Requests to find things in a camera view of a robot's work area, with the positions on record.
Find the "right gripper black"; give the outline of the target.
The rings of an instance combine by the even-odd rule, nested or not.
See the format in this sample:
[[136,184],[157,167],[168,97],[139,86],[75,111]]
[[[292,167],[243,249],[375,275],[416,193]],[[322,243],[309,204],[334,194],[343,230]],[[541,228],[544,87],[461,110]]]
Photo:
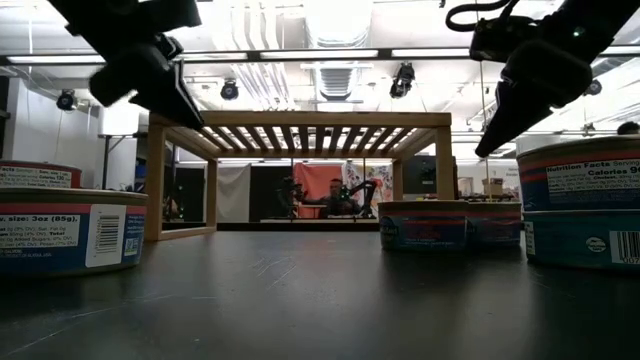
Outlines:
[[589,63],[543,40],[529,40],[509,56],[496,88],[497,109],[475,153],[488,157],[581,96],[593,80]]

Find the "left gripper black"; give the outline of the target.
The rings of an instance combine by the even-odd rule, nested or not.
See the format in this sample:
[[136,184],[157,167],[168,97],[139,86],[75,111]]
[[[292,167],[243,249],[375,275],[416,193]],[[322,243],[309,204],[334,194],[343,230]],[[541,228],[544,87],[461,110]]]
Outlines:
[[174,37],[160,34],[155,42],[138,42],[111,57],[89,80],[91,94],[111,106],[135,91],[130,102],[193,130],[204,120],[183,79],[184,51]]

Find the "gold lid pink blue can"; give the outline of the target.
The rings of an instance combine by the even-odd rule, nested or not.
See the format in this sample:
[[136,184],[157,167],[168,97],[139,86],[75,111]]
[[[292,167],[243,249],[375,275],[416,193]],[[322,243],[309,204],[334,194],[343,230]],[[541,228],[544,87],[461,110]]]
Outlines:
[[640,209],[640,135],[548,145],[517,164],[526,211]]
[[520,203],[477,202],[468,205],[467,243],[472,248],[517,247],[522,228]]
[[0,276],[100,273],[140,262],[147,196],[108,190],[0,188]]
[[382,248],[462,251],[467,247],[469,204],[460,200],[394,201],[378,206]]

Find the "red label seafood can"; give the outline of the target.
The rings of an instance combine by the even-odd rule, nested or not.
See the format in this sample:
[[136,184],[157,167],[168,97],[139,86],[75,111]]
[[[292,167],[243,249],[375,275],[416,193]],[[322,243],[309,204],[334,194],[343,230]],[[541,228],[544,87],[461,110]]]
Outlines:
[[0,187],[80,188],[82,170],[42,162],[0,160]]

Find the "wooden slatted shelf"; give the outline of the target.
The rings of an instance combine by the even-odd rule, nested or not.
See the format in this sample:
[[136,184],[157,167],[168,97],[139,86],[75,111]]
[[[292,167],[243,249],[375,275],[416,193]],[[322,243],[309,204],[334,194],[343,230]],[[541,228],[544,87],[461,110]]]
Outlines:
[[[404,196],[403,165],[428,146],[436,149],[436,196],[457,194],[452,155],[452,117],[442,112],[212,111],[200,114],[199,129],[153,113],[147,133],[144,238],[148,242],[209,235],[217,229],[218,161],[221,158],[339,158],[392,162],[393,197]],[[206,161],[206,206],[202,227],[166,230],[163,214],[165,145]]]

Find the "white panel on stand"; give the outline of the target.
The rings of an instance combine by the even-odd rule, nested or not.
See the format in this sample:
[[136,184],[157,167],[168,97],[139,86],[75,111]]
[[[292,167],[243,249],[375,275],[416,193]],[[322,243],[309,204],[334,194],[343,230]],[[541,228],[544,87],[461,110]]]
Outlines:
[[128,102],[103,107],[100,112],[101,135],[130,135],[138,131],[141,108]]

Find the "overhead rig crossbar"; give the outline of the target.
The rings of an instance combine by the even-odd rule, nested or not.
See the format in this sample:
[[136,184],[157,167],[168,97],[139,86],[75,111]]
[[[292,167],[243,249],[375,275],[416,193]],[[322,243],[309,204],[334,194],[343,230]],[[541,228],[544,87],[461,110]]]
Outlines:
[[[453,47],[424,47],[424,48],[453,48]],[[324,62],[324,61],[402,61],[402,60],[466,60],[465,59],[415,59],[415,58],[393,58],[391,51],[393,49],[401,48],[377,48],[378,56],[376,58],[360,58],[360,59],[324,59],[324,60],[263,60],[260,58],[259,53],[262,51],[292,51],[292,50],[246,50],[246,51],[199,51],[199,52],[185,52],[178,56],[179,60],[183,60],[189,64],[213,64],[213,63],[258,63],[258,62]],[[40,54],[40,55],[85,55],[94,53],[68,53],[68,54]],[[13,64],[6,59],[7,55],[0,55],[0,65],[12,65],[12,66],[92,66],[98,64]]]

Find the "white light strip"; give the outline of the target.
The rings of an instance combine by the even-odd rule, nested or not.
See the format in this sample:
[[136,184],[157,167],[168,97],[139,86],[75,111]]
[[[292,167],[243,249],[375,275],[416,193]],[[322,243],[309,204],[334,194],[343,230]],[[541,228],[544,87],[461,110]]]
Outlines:
[[7,55],[13,64],[100,64],[104,59],[100,55]]
[[376,58],[375,49],[333,49],[333,50],[292,50],[292,51],[262,51],[259,56],[263,60],[324,60],[324,59],[360,59]]
[[453,48],[401,48],[391,51],[393,58],[415,59],[465,59],[469,57],[469,49]]

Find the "black monitor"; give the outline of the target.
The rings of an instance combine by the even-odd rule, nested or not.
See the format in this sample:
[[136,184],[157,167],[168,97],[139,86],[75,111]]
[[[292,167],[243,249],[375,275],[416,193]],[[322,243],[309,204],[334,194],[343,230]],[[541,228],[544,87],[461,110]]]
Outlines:
[[403,163],[404,194],[437,193],[437,160],[435,156],[416,155]]

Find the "white hanging cloth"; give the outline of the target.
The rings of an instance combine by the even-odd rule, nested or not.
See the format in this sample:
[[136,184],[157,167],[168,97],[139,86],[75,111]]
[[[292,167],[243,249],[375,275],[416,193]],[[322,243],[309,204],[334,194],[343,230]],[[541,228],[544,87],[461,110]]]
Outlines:
[[216,212],[219,223],[249,221],[251,167],[219,167]]

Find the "black partition curtain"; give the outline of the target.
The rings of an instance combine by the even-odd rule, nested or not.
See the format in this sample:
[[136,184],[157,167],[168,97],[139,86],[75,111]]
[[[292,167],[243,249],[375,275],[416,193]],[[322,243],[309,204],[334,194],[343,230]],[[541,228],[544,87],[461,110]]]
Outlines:
[[[286,214],[276,191],[282,179],[291,174],[287,166],[251,166],[249,221],[260,222]],[[178,168],[172,195],[185,222],[203,222],[205,217],[205,168]]]

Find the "teal label tuna can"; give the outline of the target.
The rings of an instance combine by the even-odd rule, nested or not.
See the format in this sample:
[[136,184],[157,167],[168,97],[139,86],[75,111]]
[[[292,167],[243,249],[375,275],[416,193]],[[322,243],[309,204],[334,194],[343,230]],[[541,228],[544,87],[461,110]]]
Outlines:
[[531,261],[640,274],[640,210],[531,211],[523,225]]

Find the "floral hanging cloth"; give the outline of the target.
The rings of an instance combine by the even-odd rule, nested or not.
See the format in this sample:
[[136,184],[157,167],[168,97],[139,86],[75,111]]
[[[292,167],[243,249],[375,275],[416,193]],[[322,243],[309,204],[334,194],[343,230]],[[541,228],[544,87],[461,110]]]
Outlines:
[[341,175],[344,184],[349,188],[365,180],[374,181],[376,183],[374,202],[393,200],[393,171],[390,163],[346,162],[341,166]]

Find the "red hanging cloth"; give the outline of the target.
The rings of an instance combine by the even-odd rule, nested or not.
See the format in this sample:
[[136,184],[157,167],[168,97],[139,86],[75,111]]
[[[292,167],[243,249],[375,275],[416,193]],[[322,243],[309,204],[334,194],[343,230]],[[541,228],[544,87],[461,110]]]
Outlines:
[[339,195],[343,186],[342,166],[299,162],[294,164],[293,175],[295,181],[302,185],[304,195],[299,216],[311,219],[323,217],[324,208],[319,207],[319,202]]

